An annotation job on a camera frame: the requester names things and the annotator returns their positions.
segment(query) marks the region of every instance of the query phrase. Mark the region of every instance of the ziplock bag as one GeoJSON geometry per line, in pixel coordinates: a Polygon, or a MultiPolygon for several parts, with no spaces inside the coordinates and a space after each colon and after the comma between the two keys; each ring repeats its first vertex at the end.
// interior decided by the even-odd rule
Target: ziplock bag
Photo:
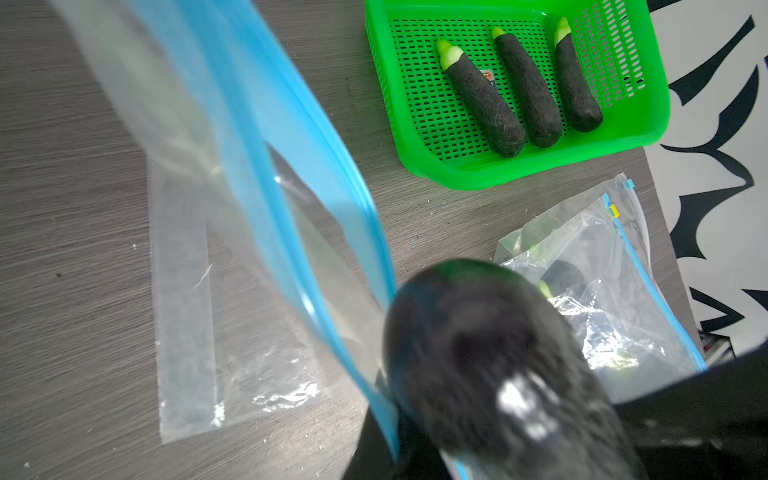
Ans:
{"type": "MultiPolygon", "coordinates": [[[[554,209],[565,210],[562,205],[554,209]]],[[[526,224],[517,236],[543,238],[501,265],[538,284],[568,319],[613,403],[706,369],[629,241],[619,221],[623,212],[608,194],[551,232],[557,219],[548,214],[526,224]]]]}
{"type": "Polygon", "coordinates": [[[619,221],[624,226],[630,245],[650,275],[650,240],[645,215],[634,191],[634,182],[623,173],[563,200],[499,240],[494,263],[506,262],[539,243],[603,194],[608,194],[621,212],[619,221]]]}
{"type": "Polygon", "coordinates": [[[396,452],[396,411],[374,387],[386,239],[253,5],[54,5],[147,152],[164,442],[338,394],[346,371],[396,452]]]}

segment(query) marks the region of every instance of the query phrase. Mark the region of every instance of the blue zipper seal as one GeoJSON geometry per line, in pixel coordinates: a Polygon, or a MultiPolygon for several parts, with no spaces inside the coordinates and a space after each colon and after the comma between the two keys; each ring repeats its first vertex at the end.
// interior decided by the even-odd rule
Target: blue zipper seal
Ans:
{"type": "MultiPolygon", "coordinates": [[[[611,199],[608,196],[608,194],[603,194],[603,202],[605,203],[605,207],[610,212],[611,205],[613,204],[611,203],[611,199]]],[[[648,273],[643,268],[643,264],[640,262],[640,259],[637,257],[637,253],[634,251],[632,244],[629,242],[629,238],[627,237],[627,233],[624,231],[624,227],[621,226],[621,222],[617,217],[613,217],[613,220],[614,220],[614,225],[616,226],[616,228],[619,231],[619,234],[621,235],[621,239],[624,241],[624,248],[627,249],[627,253],[629,253],[630,258],[632,259],[632,264],[637,269],[641,279],[643,279],[643,284],[645,284],[645,287],[647,288],[648,293],[650,293],[650,296],[653,297],[654,301],[656,302],[656,305],[661,309],[662,313],[664,313],[664,316],[667,317],[668,323],[672,326],[672,329],[680,338],[680,341],[685,346],[685,350],[688,351],[688,355],[694,361],[694,363],[696,364],[696,367],[701,372],[707,370],[707,362],[704,361],[704,358],[701,356],[701,353],[699,352],[699,349],[694,344],[694,341],[690,338],[690,336],[688,335],[688,332],[680,324],[680,321],[677,319],[677,317],[675,317],[674,313],[672,313],[672,310],[670,310],[670,307],[667,305],[667,302],[665,302],[664,299],[661,298],[658,288],[656,288],[656,285],[650,279],[650,277],[648,276],[648,273]]]]}
{"type": "MultiPolygon", "coordinates": [[[[395,292],[392,261],[370,192],[349,152],[346,151],[333,126],[324,116],[317,100],[311,95],[309,88],[303,83],[266,24],[249,2],[163,0],[155,3],[148,0],[129,0],[128,3],[131,10],[143,21],[166,51],[174,71],[195,100],[202,106],[205,113],[214,119],[212,127],[216,128],[215,133],[219,138],[220,162],[234,196],[256,234],[259,244],[257,248],[261,246],[258,250],[263,252],[263,257],[267,257],[264,260],[283,294],[294,302],[299,311],[309,320],[310,327],[314,328],[320,339],[335,353],[336,358],[369,400],[371,411],[379,423],[390,452],[397,458],[399,454],[397,410],[358,371],[333,325],[312,267],[304,253],[296,226],[288,220],[292,218],[290,209],[281,187],[274,181],[276,171],[270,154],[266,150],[256,115],[243,89],[242,72],[238,70],[230,50],[223,45],[221,36],[216,33],[222,19],[229,22],[231,26],[231,22],[237,17],[239,25],[237,33],[240,35],[238,41],[253,42],[252,45],[237,45],[237,47],[262,48],[262,52],[267,55],[271,63],[281,65],[282,72],[287,72],[288,78],[283,80],[293,94],[292,103],[303,105],[304,110],[301,113],[312,119],[311,126],[314,129],[311,133],[327,142],[324,146],[334,154],[333,160],[338,162],[338,165],[332,166],[333,171],[337,174],[341,171],[346,175],[348,186],[351,187],[357,202],[356,207],[364,213],[365,225],[372,234],[368,240],[374,244],[372,252],[374,264],[369,259],[361,257],[360,252],[366,250],[366,246],[360,243],[361,237],[348,238],[348,241],[366,274],[371,272],[381,274],[381,280],[369,278],[369,281],[372,282],[371,287],[376,297],[382,305],[386,306],[395,292]],[[169,18],[169,14],[178,15],[178,18],[169,18]],[[250,22],[253,36],[243,34],[242,27],[246,20],[250,22]],[[199,58],[194,57],[196,52],[190,51],[190,47],[197,49],[199,58]],[[215,93],[220,96],[220,102],[226,108],[227,114],[224,116],[218,114],[217,101],[208,94],[207,85],[195,76],[200,72],[195,71],[194,67],[187,67],[200,60],[204,64],[205,73],[210,78],[215,93]],[[228,147],[227,142],[222,141],[223,139],[234,139],[241,146],[243,162],[233,158],[232,154],[236,153],[235,150],[228,147]],[[260,232],[258,227],[266,228],[267,231],[260,232]]],[[[332,191],[323,193],[330,196],[334,194],[332,191]]],[[[316,194],[323,201],[323,195],[320,192],[316,194]]]]}

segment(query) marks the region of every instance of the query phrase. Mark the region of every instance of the white surface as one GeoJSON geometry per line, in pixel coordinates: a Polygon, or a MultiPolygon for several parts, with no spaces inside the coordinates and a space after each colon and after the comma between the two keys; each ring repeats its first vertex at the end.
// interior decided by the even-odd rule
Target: white surface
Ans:
{"type": "MultiPolygon", "coordinates": [[[[715,207],[701,221],[697,242],[706,259],[678,259],[683,281],[744,315],[718,330],[740,355],[768,337],[768,311],[748,290],[768,290],[768,2],[765,0],[683,0],[651,14],[672,83],[719,51],[752,15],[755,28],[731,51],[706,87],[684,106],[670,90],[672,115],[659,144],[646,148],[661,207],[672,231],[680,216],[680,196],[744,185],[706,154],[677,153],[660,144],[695,147],[707,143],[720,112],[738,95],[755,66],[759,87],[754,108],[741,129],[720,149],[746,167],[755,186],[715,207]]],[[[697,322],[723,314],[691,300],[697,322]]]]}

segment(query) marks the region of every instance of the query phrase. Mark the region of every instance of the black fabric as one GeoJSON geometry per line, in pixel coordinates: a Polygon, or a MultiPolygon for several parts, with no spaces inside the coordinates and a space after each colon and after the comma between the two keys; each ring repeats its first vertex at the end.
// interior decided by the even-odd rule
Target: black fabric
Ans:
{"type": "Polygon", "coordinates": [[[765,346],[616,412],[651,478],[768,478],[765,346]]]}
{"type": "Polygon", "coordinates": [[[451,480],[438,449],[402,412],[399,414],[400,458],[392,461],[384,436],[370,409],[357,449],[343,480],[451,480]]]}

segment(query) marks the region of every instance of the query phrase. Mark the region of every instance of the black and white pattern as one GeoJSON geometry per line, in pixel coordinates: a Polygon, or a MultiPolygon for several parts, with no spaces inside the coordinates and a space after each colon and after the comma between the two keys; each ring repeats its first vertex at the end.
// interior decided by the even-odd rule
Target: black and white pattern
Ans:
{"type": "Polygon", "coordinates": [[[648,7],[672,99],[648,163],[694,317],[739,355],[768,338],[768,2],[648,7]]]}

